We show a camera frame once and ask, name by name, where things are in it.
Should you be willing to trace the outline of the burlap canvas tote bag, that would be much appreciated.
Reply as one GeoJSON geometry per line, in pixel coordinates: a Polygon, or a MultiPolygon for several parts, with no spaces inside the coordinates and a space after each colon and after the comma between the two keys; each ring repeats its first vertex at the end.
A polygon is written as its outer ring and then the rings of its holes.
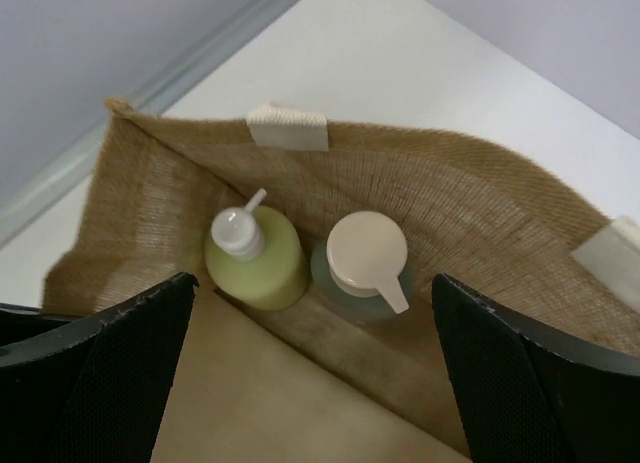
{"type": "Polygon", "coordinates": [[[50,271],[48,313],[87,315],[167,278],[204,271],[216,211],[265,187],[305,247],[355,210],[394,219],[409,243],[417,306],[370,330],[341,321],[312,294],[273,316],[241,312],[202,281],[195,319],[229,315],[281,338],[398,416],[464,448],[436,340],[430,283],[440,272],[555,328],[626,354],[639,317],[581,269],[571,251],[606,224],[529,160],[475,137],[332,122],[325,151],[256,144],[242,120],[180,120],[112,100],[111,122],[74,247],[50,271]]]}

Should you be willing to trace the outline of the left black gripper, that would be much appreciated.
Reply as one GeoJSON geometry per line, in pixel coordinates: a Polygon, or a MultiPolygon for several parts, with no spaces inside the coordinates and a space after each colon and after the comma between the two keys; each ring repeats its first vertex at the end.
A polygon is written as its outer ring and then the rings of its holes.
{"type": "Polygon", "coordinates": [[[38,308],[2,303],[0,343],[16,343],[59,328],[74,317],[43,314],[38,308]]]}

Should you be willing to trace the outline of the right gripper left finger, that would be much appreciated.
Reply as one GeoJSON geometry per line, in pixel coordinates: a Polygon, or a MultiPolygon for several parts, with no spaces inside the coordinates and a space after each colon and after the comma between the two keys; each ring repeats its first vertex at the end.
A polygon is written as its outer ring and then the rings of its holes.
{"type": "Polygon", "coordinates": [[[150,461],[197,286],[179,273],[108,309],[1,343],[2,461],[150,461]]]}

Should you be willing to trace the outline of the grey-green pump bottle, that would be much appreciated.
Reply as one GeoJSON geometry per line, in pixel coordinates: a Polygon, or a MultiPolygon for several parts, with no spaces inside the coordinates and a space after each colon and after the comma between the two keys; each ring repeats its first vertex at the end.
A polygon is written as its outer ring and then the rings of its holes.
{"type": "Polygon", "coordinates": [[[329,308],[359,325],[397,317],[414,294],[408,243],[400,226],[374,211],[340,219],[311,255],[312,279],[329,308]]]}

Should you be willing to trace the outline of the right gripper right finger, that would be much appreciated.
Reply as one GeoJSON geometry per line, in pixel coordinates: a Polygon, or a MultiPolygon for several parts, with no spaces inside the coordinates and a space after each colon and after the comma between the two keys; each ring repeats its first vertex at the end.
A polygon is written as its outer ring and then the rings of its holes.
{"type": "Polygon", "coordinates": [[[475,462],[636,462],[639,359],[546,325],[455,278],[432,308],[475,462]]]}

